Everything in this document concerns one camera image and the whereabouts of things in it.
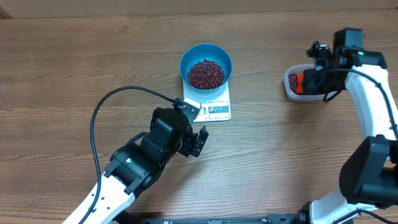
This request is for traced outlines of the orange scoop with blue handle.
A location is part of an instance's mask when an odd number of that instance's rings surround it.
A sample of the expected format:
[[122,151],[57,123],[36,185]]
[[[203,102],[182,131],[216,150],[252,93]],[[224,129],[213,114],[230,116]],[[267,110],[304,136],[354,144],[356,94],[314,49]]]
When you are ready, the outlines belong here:
[[296,84],[296,91],[295,93],[297,95],[303,95],[303,80],[304,80],[304,75],[303,74],[297,74],[297,84]]

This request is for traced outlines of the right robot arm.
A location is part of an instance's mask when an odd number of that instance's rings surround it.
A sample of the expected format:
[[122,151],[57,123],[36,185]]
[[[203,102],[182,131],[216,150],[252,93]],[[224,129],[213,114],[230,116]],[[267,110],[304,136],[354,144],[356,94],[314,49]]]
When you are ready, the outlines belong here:
[[315,41],[307,50],[312,68],[285,74],[292,101],[325,103],[346,90],[361,127],[362,143],[344,163],[339,186],[327,196],[307,203],[296,223],[352,223],[357,215],[397,205],[397,107],[389,88],[387,64],[381,52],[365,50],[363,31],[345,28],[333,35],[333,46]]

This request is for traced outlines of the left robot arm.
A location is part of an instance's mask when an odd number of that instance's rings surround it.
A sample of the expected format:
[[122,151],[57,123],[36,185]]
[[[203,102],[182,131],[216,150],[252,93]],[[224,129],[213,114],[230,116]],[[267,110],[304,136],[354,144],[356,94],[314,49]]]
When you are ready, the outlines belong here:
[[201,104],[176,98],[172,108],[156,108],[150,130],[139,133],[116,150],[100,181],[65,223],[110,223],[140,194],[158,181],[176,154],[198,157],[208,132],[192,131]]

